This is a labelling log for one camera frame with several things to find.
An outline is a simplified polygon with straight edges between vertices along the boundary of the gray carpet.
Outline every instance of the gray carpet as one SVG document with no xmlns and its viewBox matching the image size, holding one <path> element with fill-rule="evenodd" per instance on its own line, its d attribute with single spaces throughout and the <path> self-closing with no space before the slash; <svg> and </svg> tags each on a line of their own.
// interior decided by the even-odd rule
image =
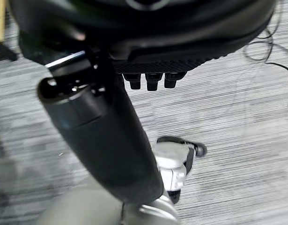
<svg viewBox="0 0 288 225">
<path fill-rule="evenodd" d="M 13 49 L 16 32 L 9 22 Z M 288 48 L 288 3 L 275 41 Z M 272 60 L 288 66 L 280 49 Z M 45 76 L 23 58 L 0 62 L 0 225 L 33 224 L 88 174 L 36 98 Z M 288 225 L 286 70 L 251 62 L 239 50 L 189 72 L 173 90 L 163 81 L 157 92 L 127 87 L 152 145 L 175 135 L 208 146 L 176 206 L 184 225 Z"/>
</svg>

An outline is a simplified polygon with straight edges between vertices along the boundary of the cable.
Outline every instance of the cable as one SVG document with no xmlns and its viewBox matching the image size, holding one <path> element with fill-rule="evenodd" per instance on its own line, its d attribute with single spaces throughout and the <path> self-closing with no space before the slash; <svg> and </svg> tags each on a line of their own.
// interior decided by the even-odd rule
<svg viewBox="0 0 288 225">
<path fill-rule="evenodd" d="M 278 21 L 277 21 L 277 24 L 275 26 L 274 31 L 271 32 L 269 30 L 269 28 L 266 27 L 265 32 L 267 33 L 267 36 L 266 37 L 258 36 L 257 39 L 259 39 L 260 41 L 252 41 L 248 45 L 246 45 L 244 47 L 244 56 L 250 60 L 253 60 L 253 61 L 263 61 L 263 63 L 265 63 L 265 64 L 270 64 L 270 65 L 282 67 L 288 71 L 288 67 L 286 67 L 282 64 L 279 64 L 276 62 L 269 62 L 269 59 L 272 55 L 274 47 L 278 47 L 278 48 L 282 49 L 283 51 L 285 51 L 286 53 L 288 53 L 288 49 L 279 45 L 279 44 L 274 43 L 274 38 L 273 38 L 274 34 L 278 31 L 278 28 L 279 28 L 280 23 L 281 23 L 281 19 L 282 19 L 282 15 L 283 15 L 283 4 L 284 4 L 284 0 L 280 0 L 280 4 L 279 4 L 280 5 L 280 13 L 279 13 Z M 266 55 L 261 59 L 256 59 L 256 58 L 251 57 L 248 54 L 248 47 L 251 45 L 254 45 L 254 44 L 261 44 L 261 43 L 267 44 L 268 50 L 266 52 Z"/>
</svg>

